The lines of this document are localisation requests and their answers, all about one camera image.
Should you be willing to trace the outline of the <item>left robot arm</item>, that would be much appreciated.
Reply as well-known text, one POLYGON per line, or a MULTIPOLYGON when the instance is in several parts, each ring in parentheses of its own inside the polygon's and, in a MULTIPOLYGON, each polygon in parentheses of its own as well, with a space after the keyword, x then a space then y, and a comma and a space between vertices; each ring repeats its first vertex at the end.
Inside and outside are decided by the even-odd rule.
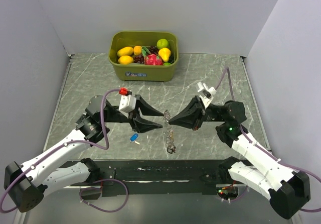
POLYGON ((139 94, 133 95, 124 88, 117 89, 119 105, 111 105, 105 95, 96 95, 89 101, 85 113, 64 139, 37 157, 18 164, 13 161, 5 168, 4 189, 1 201, 9 196, 13 210, 28 212, 45 196, 77 183, 95 184, 100 169, 90 158, 63 168, 70 157, 91 147, 108 150, 106 123, 128 123, 133 131, 146 133, 161 129, 162 125, 143 119, 142 116, 164 116, 149 105, 139 94))

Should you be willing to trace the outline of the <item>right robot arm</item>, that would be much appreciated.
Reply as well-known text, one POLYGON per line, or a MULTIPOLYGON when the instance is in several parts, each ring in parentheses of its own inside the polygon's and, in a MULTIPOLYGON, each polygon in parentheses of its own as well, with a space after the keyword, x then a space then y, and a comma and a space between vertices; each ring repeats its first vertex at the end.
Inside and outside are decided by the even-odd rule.
POLYGON ((214 105, 195 96, 169 124, 196 131, 203 122, 220 122, 215 129, 221 142, 251 163, 247 166, 234 157, 225 159, 220 167, 220 179, 225 183, 235 180, 246 184, 264 196, 279 216, 291 219, 310 201, 309 177, 303 171, 281 164, 266 151, 242 126, 246 119, 242 102, 230 100, 214 105))

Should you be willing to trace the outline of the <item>blue key tag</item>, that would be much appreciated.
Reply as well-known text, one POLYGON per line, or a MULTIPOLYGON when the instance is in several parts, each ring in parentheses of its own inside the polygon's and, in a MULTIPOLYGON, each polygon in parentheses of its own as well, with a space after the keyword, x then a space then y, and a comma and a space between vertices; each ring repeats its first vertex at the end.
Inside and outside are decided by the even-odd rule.
POLYGON ((137 139, 138 139, 138 133, 135 133, 130 137, 130 142, 140 145, 140 143, 137 141, 137 139))

